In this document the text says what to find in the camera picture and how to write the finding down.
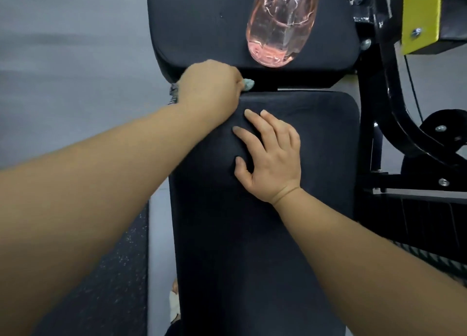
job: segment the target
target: black leather upholstery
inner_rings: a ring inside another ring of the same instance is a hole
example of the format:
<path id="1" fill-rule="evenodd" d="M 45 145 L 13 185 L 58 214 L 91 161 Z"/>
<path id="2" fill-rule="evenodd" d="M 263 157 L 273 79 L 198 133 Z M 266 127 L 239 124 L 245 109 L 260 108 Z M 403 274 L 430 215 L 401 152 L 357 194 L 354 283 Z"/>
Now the black leather upholstery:
<path id="1" fill-rule="evenodd" d="M 170 82 L 186 67 L 215 59 L 257 84 L 327 87 L 353 66 L 359 40 L 348 0 L 319 0 L 310 38 L 299 56 L 271 70 L 249 55 L 245 40 L 253 0 L 148 0 L 151 39 Z"/>
<path id="2" fill-rule="evenodd" d="M 344 215 L 353 210 L 359 112 L 340 92 L 246 93 L 237 111 L 170 176 L 184 335 L 343 336 L 324 293 L 269 204 L 236 180 L 249 154 L 231 132 L 252 130 L 245 109 L 292 124 L 301 136 L 302 187 Z"/>

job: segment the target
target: floor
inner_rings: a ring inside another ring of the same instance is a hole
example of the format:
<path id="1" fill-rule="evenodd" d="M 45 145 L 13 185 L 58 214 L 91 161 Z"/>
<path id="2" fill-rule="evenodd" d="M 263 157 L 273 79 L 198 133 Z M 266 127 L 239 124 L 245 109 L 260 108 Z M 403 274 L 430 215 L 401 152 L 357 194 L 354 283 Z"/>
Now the floor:
<path id="1" fill-rule="evenodd" d="M 409 56 L 422 113 L 466 108 L 467 47 Z M 417 112 L 401 67 L 407 107 Z M 0 0 L 0 168 L 85 139 L 168 102 L 146 0 Z M 346 78 L 337 89 L 358 100 Z M 383 169 L 402 155 L 384 143 Z M 169 324 L 175 255 L 168 184 L 150 202 L 149 335 Z"/>

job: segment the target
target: yellow panel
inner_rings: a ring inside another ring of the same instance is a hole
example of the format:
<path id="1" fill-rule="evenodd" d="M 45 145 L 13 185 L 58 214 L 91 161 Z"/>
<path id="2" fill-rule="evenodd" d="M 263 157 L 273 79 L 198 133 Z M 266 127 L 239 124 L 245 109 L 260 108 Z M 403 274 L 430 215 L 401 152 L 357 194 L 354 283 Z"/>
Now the yellow panel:
<path id="1" fill-rule="evenodd" d="M 441 0 L 404 0 L 402 53 L 409 54 L 434 44 L 440 37 Z M 413 30 L 421 28 L 420 36 Z"/>

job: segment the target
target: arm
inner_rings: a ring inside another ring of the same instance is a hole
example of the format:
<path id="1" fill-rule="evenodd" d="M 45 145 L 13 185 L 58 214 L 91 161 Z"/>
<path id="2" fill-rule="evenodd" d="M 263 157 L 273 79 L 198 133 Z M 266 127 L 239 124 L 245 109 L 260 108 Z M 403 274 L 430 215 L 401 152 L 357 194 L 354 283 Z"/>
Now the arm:
<path id="1" fill-rule="evenodd" d="M 0 329 L 31 333 L 184 156 L 236 109 L 242 77 L 188 68 L 179 103 L 0 172 Z"/>
<path id="2" fill-rule="evenodd" d="M 254 160 L 250 174 L 237 159 L 235 174 L 249 192 L 273 204 L 355 336 L 466 334 L 464 287 L 299 188 L 295 129 L 265 111 L 246 117 L 264 147 L 235 128 Z"/>

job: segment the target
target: plastic bottle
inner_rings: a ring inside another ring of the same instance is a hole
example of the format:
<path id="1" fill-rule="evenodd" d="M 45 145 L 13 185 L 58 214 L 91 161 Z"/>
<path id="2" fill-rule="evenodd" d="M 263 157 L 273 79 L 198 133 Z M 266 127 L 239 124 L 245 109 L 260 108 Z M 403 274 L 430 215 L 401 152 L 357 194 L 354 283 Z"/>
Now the plastic bottle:
<path id="1" fill-rule="evenodd" d="M 248 49 L 267 67 L 282 67 L 302 50 L 318 0 L 255 0 L 247 26 Z"/>

